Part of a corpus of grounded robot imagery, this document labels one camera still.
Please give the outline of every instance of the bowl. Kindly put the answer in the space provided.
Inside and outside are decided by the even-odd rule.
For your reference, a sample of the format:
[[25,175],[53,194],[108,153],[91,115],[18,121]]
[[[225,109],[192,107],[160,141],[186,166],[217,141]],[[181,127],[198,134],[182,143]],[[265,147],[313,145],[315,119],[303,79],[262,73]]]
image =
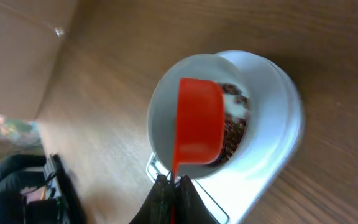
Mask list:
[[[176,63],[159,81],[153,92],[147,113],[147,135],[150,146],[156,158],[168,170],[172,167],[179,80],[183,77],[232,83],[250,98],[246,84],[240,79],[241,74],[238,68],[220,56],[198,54]],[[250,108],[252,111],[252,97],[250,98]],[[245,150],[246,145],[241,144],[235,154],[241,154]],[[224,166],[225,163],[214,167],[180,165],[177,174],[198,179],[213,175]]]

